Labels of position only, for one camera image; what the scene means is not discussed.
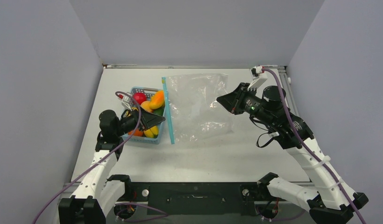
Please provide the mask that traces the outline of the clear zip top bag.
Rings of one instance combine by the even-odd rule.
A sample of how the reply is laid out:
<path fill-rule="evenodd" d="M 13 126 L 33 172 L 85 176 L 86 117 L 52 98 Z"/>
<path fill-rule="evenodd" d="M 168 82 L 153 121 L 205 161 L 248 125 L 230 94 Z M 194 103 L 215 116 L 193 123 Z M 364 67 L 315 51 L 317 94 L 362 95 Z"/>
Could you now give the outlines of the clear zip top bag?
<path fill-rule="evenodd" d="M 171 144 L 228 134 L 231 115 L 217 101 L 227 94 L 228 75 L 199 73 L 162 77 L 164 114 Z"/>

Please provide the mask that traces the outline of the yellow banana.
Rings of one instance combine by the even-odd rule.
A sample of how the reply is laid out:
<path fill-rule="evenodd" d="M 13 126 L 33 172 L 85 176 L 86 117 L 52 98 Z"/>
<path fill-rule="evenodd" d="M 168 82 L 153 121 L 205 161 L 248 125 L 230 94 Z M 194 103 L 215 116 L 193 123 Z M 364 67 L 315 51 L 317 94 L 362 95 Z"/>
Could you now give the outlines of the yellow banana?
<path fill-rule="evenodd" d="M 158 128 L 158 126 L 154 126 L 150 129 L 143 131 L 143 133 L 144 133 L 145 137 L 155 139 L 159 135 L 159 128 Z"/>

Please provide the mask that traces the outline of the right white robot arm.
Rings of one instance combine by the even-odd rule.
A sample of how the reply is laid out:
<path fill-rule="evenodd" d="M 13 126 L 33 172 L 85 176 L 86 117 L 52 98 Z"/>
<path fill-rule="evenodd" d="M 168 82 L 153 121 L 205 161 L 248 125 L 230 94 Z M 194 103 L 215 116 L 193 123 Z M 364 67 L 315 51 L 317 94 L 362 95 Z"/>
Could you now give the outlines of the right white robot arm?
<path fill-rule="evenodd" d="M 368 198 L 342 180 L 308 125 L 283 103 L 284 96 L 282 88 L 269 86 L 259 98 L 255 91 L 248 89 L 248 83 L 240 83 L 217 101 L 231 114 L 247 113 L 252 121 L 265 125 L 271 140 L 298 162 L 314 185 L 302 187 L 268 173 L 257 183 L 260 198 L 280 198 L 293 203 L 307 211 L 318 224 L 345 224 L 367 204 Z"/>

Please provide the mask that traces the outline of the blue plastic basket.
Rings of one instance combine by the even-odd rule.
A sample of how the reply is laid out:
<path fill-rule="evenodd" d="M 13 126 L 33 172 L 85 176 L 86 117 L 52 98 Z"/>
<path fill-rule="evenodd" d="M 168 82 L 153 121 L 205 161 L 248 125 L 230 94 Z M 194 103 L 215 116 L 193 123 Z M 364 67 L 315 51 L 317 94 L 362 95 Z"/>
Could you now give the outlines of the blue plastic basket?
<path fill-rule="evenodd" d="M 146 94 L 147 96 L 147 100 L 150 101 L 151 97 L 157 92 L 157 91 L 160 91 L 160 89 L 155 89 L 155 88 L 147 88 L 147 87 L 133 87 L 131 88 L 130 92 L 128 92 L 129 95 L 133 96 L 134 93 L 136 92 L 143 92 Z M 131 101 L 131 105 L 132 105 L 132 109 L 136 109 L 136 106 L 133 102 L 133 100 Z M 137 136 L 134 136 L 132 137 L 129 141 L 135 141 L 135 142 L 142 142 L 142 143 L 149 143 L 149 144 L 159 144 L 160 143 L 160 140 L 161 140 L 161 137 L 162 137 L 162 132 L 163 132 L 163 129 L 164 129 L 164 126 L 165 126 L 165 122 L 161 123 L 160 125 L 157 125 L 158 128 L 159 128 L 159 135 L 157 138 L 153 139 L 153 138 L 147 138 L 145 137 L 145 135 L 143 137 L 137 137 Z"/>

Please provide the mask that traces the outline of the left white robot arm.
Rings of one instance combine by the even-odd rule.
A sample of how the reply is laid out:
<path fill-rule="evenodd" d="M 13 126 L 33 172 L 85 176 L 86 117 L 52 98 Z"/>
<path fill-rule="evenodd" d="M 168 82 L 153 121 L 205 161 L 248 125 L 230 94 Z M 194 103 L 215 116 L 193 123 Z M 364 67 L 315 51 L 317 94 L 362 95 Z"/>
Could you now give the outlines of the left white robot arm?
<path fill-rule="evenodd" d="M 68 198 L 58 205 L 61 224 L 104 224 L 109 211 L 118 199 L 131 198 L 133 188 L 128 175 L 110 175 L 118 162 L 125 140 L 137 130 L 148 130 L 165 121 L 144 109 L 132 110 L 126 117 L 119 118 L 113 110 L 99 115 L 100 132 L 90 167 L 81 175 L 82 180 Z"/>

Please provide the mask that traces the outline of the orange fruit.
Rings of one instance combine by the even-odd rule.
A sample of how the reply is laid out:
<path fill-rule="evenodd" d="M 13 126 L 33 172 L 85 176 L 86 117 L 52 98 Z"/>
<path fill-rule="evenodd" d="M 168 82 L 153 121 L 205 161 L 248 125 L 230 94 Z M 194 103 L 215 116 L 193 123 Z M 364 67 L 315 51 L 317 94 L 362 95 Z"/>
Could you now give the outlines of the orange fruit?
<path fill-rule="evenodd" d="M 128 135 L 133 135 L 133 136 L 137 136 L 137 137 L 143 137 L 144 136 L 144 132 L 137 129 L 137 130 L 131 130 L 130 132 L 128 132 Z"/>

